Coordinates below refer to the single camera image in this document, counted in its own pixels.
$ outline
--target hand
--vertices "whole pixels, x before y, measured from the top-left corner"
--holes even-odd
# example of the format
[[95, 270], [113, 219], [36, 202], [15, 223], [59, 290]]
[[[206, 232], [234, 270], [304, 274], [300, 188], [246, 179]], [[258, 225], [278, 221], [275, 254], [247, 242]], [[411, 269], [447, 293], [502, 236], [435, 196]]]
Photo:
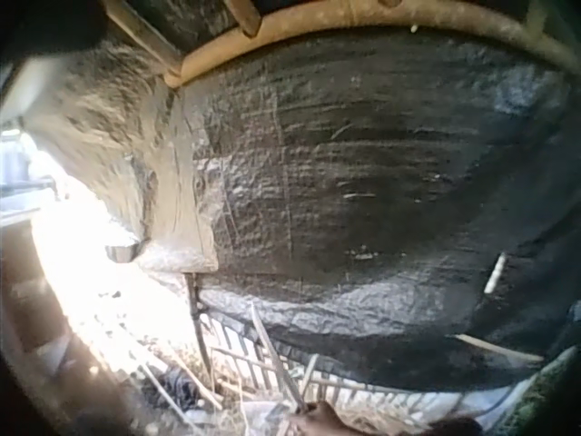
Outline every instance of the hand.
[[333, 408], [325, 401], [309, 404], [309, 411], [289, 416], [304, 436], [359, 436], [360, 433], [345, 425]]

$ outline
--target crinkled plastic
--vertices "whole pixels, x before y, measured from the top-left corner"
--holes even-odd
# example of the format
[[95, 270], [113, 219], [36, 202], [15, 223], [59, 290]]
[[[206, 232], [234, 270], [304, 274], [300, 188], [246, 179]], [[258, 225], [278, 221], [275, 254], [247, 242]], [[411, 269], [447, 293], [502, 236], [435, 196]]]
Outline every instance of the crinkled plastic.
[[581, 298], [576, 79], [463, 35], [363, 29], [175, 92], [113, 42], [64, 80], [29, 130], [144, 241], [136, 262], [198, 273], [238, 332], [257, 339], [254, 303], [284, 354], [424, 391], [541, 365], [454, 334], [546, 358], [571, 343], [554, 342]]

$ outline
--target bamboo pole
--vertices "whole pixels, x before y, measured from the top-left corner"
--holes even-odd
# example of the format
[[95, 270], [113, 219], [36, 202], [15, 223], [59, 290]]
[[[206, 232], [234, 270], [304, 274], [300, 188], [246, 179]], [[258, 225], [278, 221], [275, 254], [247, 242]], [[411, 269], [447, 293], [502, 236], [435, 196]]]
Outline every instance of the bamboo pole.
[[395, 6], [378, 0], [320, 0], [264, 16], [253, 38], [240, 28], [218, 36], [186, 55], [179, 74], [166, 74], [165, 82], [172, 88], [181, 86], [236, 57], [295, 36], [373, 25], [432, 27], [482, 36], [581, 74], [579, 59], [557, 40], [532, 35], [518, 21], [482, 6], [453, 0], [405, 0]]
[[178, 74], [181, 71], [182, 54], [133, 8], [123, 0], [102, 1], [111, 21], [168, 68], [170, 72], [166, 74]]

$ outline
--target tarp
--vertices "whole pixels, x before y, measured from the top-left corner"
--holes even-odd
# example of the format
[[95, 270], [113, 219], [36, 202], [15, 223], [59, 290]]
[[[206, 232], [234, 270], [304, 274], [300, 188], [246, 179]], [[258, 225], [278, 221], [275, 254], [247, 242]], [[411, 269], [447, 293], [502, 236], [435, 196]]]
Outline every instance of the tarp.
[[[411, 390], [521, 380], [581, 298], [576, 79], [463, 35], [311, 35], [174, 91], [115, 40], [25, 128], [211, 314], [280, 351]], [[507, 264], [483, 290], [497, 258]]]

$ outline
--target white stick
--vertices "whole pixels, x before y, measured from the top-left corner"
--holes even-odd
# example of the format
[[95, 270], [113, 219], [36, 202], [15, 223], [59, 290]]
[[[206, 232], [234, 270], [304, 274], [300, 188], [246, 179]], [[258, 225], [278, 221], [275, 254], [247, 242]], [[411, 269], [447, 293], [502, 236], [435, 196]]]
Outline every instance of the white stick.
[[487, 285], [484, 288], [484, 294], [488, 295], [494, 291], [497, 287], [498, 280], [500, 279], [500, 275], [502, 274], [502, 270], [505, 268], [505, 263], [507, 262], [507, 255], [505, 253], [501, 253], [498, 256], [497, 263], [494, 265], [494, 270], [490, 274], [488, 278]]
[[542, 362], [545, 358], [543, 356], [538, 356], [536, 354], [529, 354], [527, 352], [516, 352], [514, 350], [509, 350], [508, 348], [495, 345], [494, 343], [482, 341], [481, 339], [473, 338], [467, 334], [456, 334], [454, 335], [456, 339], [460, 339], [465, 343], [474, 345], [475, 347], [482, 348], [483, 350], [488, 350], [490, 352], [496, 352], [498, 354], [503, 354], [507, 357], [514, 357], [516, 359], [521, 359], [523, 361], [529, 362]]

